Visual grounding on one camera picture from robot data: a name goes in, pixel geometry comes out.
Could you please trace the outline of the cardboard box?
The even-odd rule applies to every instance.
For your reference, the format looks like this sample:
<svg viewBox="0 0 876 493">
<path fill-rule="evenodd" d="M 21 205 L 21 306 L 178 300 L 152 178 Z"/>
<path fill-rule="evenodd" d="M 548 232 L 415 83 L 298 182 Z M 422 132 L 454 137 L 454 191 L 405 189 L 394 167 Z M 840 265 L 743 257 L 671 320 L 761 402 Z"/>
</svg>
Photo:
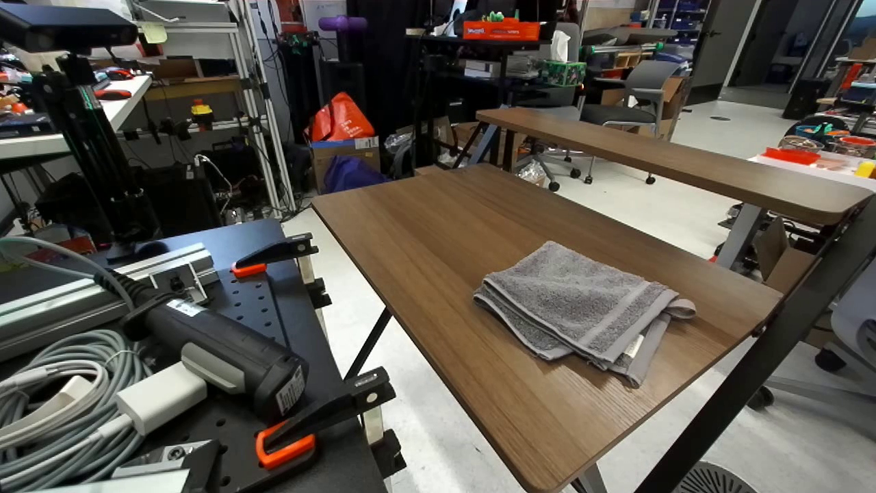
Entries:
<svg viewBox="0 0 876 493">
<path fill-rule="evenodd" d="M 320 191 L 341 191 L 379 183 L 379 149 L 375 137 L 311 145 L 313 186 Z"/>
</svg>

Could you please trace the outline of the orange toolbox on shelf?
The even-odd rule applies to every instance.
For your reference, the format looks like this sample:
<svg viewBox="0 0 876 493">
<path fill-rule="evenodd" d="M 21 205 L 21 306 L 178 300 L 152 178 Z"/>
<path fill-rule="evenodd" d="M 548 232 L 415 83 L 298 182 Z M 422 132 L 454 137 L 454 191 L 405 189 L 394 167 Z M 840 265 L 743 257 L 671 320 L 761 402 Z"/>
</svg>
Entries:
<svg viewBox="0 0 876 493">
<path fill-rule="evenodd" d="M 539 41 L 539 22 L 501 19 L 501 22 L 463 22 L 465 41 Z"/>
</svg>

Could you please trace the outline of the grey towel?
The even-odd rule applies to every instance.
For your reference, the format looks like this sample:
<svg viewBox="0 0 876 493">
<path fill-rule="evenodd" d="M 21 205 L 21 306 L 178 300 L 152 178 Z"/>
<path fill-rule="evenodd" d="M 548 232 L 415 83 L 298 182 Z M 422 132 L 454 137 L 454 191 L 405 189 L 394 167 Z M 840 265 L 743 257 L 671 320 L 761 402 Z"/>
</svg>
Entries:
<svg viewBox="0 0 876 493">
<path fill-rule="evenodd" d="M 695 304 L 675 290 L 545 242 L 472 290 L 531 354 L 545 363 L 582 356 L 639 386 L 672 320 Z"/>
</svg>

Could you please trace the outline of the white power adapter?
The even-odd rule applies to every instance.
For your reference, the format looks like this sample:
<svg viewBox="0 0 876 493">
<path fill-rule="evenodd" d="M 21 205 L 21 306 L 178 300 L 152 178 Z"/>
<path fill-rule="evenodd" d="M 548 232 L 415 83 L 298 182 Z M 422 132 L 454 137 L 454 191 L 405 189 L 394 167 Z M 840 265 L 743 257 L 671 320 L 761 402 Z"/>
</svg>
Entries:
<svg viewBox="0 0 876 493">
<path fill-rule="evenodd" d="M 208 384 L 175 363 L 118 395 L 118 408 L 140 435 L 157 431 L 208 397 Z"/>
</svg>

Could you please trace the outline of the orange bag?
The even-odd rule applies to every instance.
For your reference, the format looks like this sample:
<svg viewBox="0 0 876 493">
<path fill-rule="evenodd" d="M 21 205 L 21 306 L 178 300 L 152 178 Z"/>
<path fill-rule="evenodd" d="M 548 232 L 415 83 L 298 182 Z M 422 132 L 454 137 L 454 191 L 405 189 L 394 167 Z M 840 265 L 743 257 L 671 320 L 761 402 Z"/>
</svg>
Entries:
<svg viewBox="0 0 876 493">
<path fill-rule="evenodd" d="M 334 93 L 308 120 L 311 143 L 344 143 L 371 135 L 375 127 L 367 120 L 356 98 L 344 91 Z"/>
</svg>

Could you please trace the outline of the grey office chair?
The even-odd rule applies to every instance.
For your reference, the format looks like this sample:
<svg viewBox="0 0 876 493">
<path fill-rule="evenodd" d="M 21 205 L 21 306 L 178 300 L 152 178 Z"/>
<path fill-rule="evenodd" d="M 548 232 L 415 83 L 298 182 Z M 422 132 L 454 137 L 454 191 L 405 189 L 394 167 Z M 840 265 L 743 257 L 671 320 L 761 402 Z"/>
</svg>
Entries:
<svg viewBox="0 0 876 493">
<path fill-rule="evenodd" d="M 591 78 L 580 120 L 663 141 L 680 86 L 684 68 L 672 61 L 639 61 L 624 78 Z"/>
</svg>

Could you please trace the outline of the wooden desk with black frame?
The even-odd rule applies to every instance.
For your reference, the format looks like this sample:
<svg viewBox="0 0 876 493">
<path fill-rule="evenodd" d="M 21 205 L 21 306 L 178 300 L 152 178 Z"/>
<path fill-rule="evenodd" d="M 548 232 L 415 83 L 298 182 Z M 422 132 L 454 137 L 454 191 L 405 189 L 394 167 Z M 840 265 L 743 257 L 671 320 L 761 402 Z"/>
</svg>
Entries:
<svg viewBox="0 0 876 493">
<path fill-rule="evenodd" d="M 541 109 L 478 115 L 829 230 L 786 293 L 496 164 L 322 195 L 313 211 L 517 483 L 554 493 L 731 350 L 743 358 L 639 483 L 671 493 L 872 257 L 872 195 Z"/>
</svg>

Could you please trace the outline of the black perforated mounting board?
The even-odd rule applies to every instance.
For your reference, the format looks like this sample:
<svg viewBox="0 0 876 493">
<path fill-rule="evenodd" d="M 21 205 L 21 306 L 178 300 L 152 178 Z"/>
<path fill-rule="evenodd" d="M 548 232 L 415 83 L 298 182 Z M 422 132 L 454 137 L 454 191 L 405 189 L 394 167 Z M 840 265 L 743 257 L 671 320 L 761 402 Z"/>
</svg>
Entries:
<svg viewBox="0 0 876 493">
<path fill-rule="evenodd" d="M 122 317 L 131 337 L 170 348 L 263 423 L 229 443 L 257 469 L 238 493 L 386 493 L 382 480 L 405 469 L 401 447 L 390 431 L 370 443 L 363 415 L 389 402 L 394 389 L 382 367 L 335 372 L 296 265 L 296 257 L 313 254 L 308 238 L 283 238 L 274 220 L 259 220 L 198 230 L 197 242 L 223 268 L 220 300 L 251 289 L 241 317 L 120 271 L 100 274 L 100 282 L 131 297 L 134 313 Z"/>
</svg>

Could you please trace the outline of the black handheld scanner device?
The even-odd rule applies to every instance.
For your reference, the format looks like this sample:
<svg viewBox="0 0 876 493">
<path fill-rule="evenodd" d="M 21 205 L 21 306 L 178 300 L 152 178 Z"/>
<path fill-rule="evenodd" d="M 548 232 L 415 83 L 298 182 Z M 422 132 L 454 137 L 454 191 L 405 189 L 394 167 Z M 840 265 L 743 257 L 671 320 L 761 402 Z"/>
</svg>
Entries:
<svg viewBox="0 0 876 493">
<path fill-rule="evenodd" d="M 286 416 L 305 389 L 305 363 L 278 342 L 182 300 L 151 302 L 137 324 L 226 395 L 246 397 L 263 423 Z"/>
</svg>

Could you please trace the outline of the black orange clamp far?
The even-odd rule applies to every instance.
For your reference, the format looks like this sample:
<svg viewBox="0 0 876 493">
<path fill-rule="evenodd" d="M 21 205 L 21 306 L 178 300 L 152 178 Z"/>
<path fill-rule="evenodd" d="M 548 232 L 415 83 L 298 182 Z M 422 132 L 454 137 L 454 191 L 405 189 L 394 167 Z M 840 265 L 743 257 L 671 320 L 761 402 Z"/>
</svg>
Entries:
<svg viewBox="0 0 876 493">
<path fill-rule="evenodd" d="M 271 246 L 263 246 L 263 249 L 235 261 L 229 265 L 229 274 L 235 279 L 253 279 L 253 276 L 263 276 L 271 263 L 296 261 L 296 257 L 305 257 L 305 254 L 313 254 L 313 252 L 316 252 L 316 246 L 311 245 L 311 235 L 308 232 L 298 232 L 298 235 L 281 238 L 281 242 L 275 242 Z"/>
</svg>

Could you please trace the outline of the black orange clamp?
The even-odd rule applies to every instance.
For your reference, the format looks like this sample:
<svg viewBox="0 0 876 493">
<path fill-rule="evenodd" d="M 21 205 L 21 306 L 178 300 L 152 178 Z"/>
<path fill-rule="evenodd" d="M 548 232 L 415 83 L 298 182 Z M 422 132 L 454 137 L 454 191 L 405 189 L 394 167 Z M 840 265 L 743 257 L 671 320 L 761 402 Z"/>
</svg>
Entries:
<svg viewBox="0 0 876 493">
<path fill-rule="evenodd" d="M 263 428 L 253 435 L 253 457 L 264 472 L 290 465 L 316 447 L 316 435 L 334 426 L 360 416 L 382 402 L 394 401 L 394 386 L 382 367 L 344 378 L 324 401 L 313 401 L 293 416 Z"/>
<path fill-rule="evenodd" d="M 305 254 L 313 254 L 313 252 L 316 252 L 316 246 L 311 245 L 311 235 L 308 232 L 298 232 L 298 235 L 281 238 L 281 242 L 275 242 L 271 246 L 263 246 L 263 249 L 235 261 L 229 265 L 229 274 L 235 279 L 253 279 L 253 276 L 263 276 L 271 263 L 296 261 L 296 257 L 305 257 Z"/>
</svg>

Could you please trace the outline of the black orange clamp near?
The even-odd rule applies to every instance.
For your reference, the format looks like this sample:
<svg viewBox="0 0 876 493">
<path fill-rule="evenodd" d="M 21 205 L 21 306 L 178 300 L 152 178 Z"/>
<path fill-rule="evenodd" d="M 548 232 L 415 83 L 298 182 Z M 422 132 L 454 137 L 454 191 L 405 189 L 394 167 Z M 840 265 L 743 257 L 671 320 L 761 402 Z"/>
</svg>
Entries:
<svg viewBox="0 0 876 493">
<path fill-rule="evenodd" d="M 313 401 L 293 416 L 263 428 L 253 435 L 253 457 L 264 472 L 290 465 L 316 447 L 316 435 L 334 426 L 360 416 L 382 402 L 394 401 L 394 386 L 382 367 L 344 378 L 324 401 Z"/>
</svg>

